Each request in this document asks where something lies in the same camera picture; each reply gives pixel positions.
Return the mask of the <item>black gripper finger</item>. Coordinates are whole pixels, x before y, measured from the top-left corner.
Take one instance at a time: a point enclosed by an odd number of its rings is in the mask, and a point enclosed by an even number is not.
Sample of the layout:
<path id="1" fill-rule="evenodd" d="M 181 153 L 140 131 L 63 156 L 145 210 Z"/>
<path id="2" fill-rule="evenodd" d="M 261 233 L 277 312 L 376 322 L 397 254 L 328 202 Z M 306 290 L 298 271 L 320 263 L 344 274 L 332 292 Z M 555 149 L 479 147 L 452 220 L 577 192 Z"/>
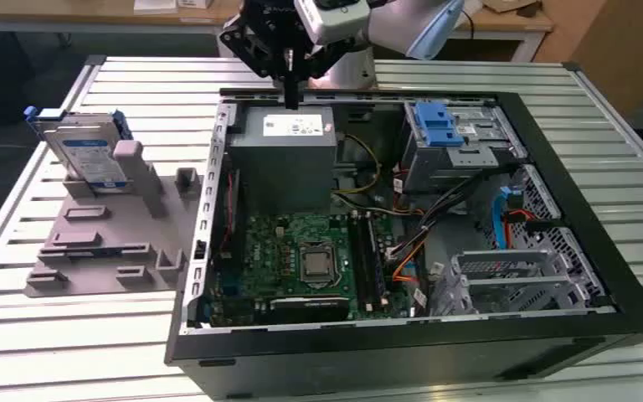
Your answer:
<path id="1" fill-rule="evenodd" d="M 300 84 L 309 78 L 320 78 L 350 50 L 350 40 L 341 39 L 317 50 L 312 49 L 309 40 L 294 44 L 292 48 L 292 109 L 300 101 Z"/>
<path id="2" fill-rule="evenodd" d="M 284 106 L 294 109 L 294 80 L 286 63 L 286 48 L 270 23 L 257 16 L 234 16 L 224 25 L 218 39 L 233 55 L 260 76 L 272 78 L 284 93 Z"/>

